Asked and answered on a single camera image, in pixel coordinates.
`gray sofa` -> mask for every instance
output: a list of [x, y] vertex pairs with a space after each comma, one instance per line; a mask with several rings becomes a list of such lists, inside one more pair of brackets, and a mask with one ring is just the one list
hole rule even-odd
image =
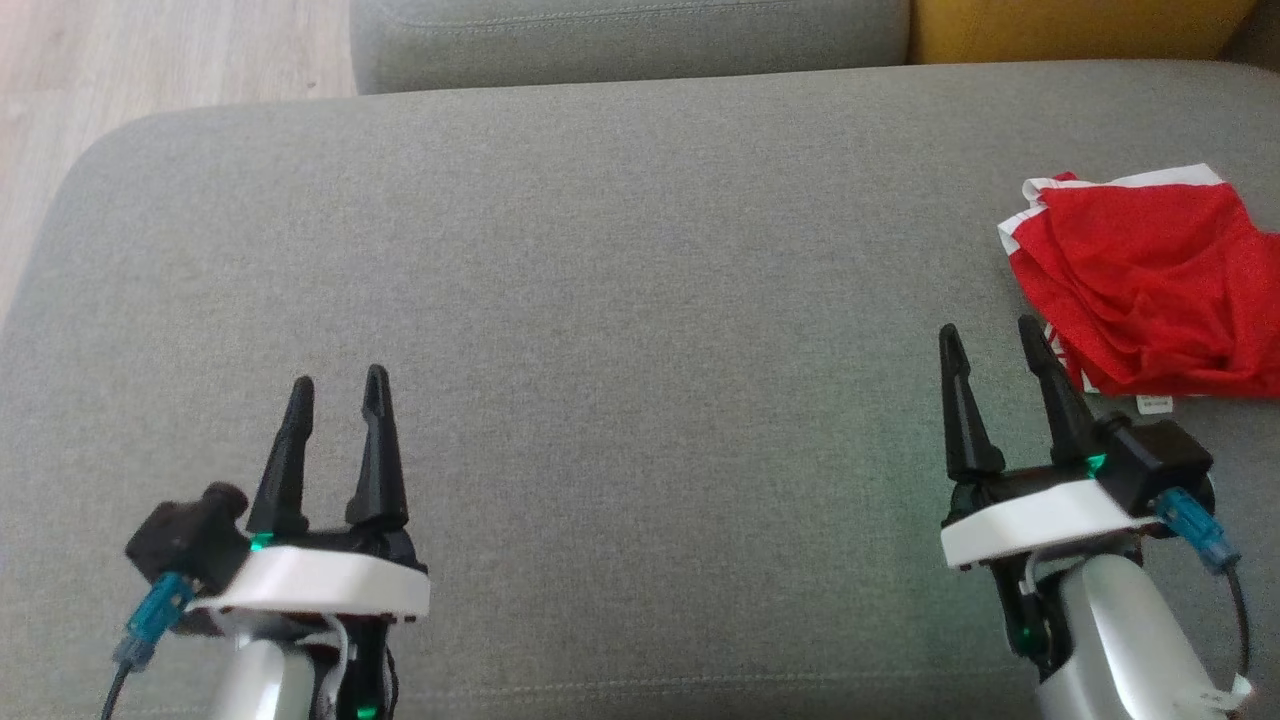
[[[1277, 117], [1266, 70], [1079, 61], [129, 124], [67, 178], [0, 334], [3, 715], [96, 712], [145, 589], [124, 542], [252, 488], [302, 373], [306, 510], [337, 520], [376, 361], [435, 580], [392, 639], [401, 717], [1036, 717], [989, 577], [942, 562], [937, 329], [1010, 462], [1043, 461], [995, 232], [1021, 181], [1206, 161], [1277, 228]], [[1277, 717], [1280, 407], [1176, 416], [1217, 457], [1251, 716]], [[1225, 588], [1176, 542], [1148, 568], [1224, 682]], [[168, 639], [119, 716], [200, 716], [225, 652]]]

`yellow cushion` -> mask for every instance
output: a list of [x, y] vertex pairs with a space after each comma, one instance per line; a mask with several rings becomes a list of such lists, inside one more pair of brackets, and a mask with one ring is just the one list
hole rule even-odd
[[914, 0], [911, 61], [1216, 58], [1254, 0]]

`white cable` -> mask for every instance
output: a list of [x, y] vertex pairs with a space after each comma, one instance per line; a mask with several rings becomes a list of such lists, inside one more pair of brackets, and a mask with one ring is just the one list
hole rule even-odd
[[347, 628], [342, 625], [337, 615], [321, 615], [324, 621], [338, 634], [338, 664], [329, 670], [320, 683], [320, 717], [325, 720], [338, 720], [338, 691], [342, 689], [342, 679], [347, 675], [347, 661], [351, 657], [351, 638]]

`red cloth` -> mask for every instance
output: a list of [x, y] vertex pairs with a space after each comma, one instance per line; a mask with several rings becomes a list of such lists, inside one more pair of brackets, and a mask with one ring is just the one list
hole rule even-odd
[[1280, 397], [1280, 233], [1203, 165], [1115, 183], [1028, 181], [1001, 224], [1071, 364], [1106, 395]]

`gray sofa seat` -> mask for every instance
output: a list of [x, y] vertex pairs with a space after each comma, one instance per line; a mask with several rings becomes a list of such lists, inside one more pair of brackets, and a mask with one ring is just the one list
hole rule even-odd
[[892, 65], [906, 0], [352, 0], [362, 94]]
[[[433, 612], [402, 717], [1034, 717], [984, 573], [942, 564], [937, 329], [1047, 457], [995, 224], [1028, 177], [1206, 161], [1280, 227], [1280, 77], [1091, 61], [442, 91], [160, 115], [95, 145], [0, 336], [0, 676], [88, 716], [159, 501], [252, 489], [316, 379], [306, 510], [390, 370]], [[1280, 407], [1187, 400], [1280, 682]], [[1225, 589], [1148, 566], [1220, 680]], [[122, 717], [191, 717], [169, 638]], [[1280, 705], [1263, 697], [1256, 717]]]

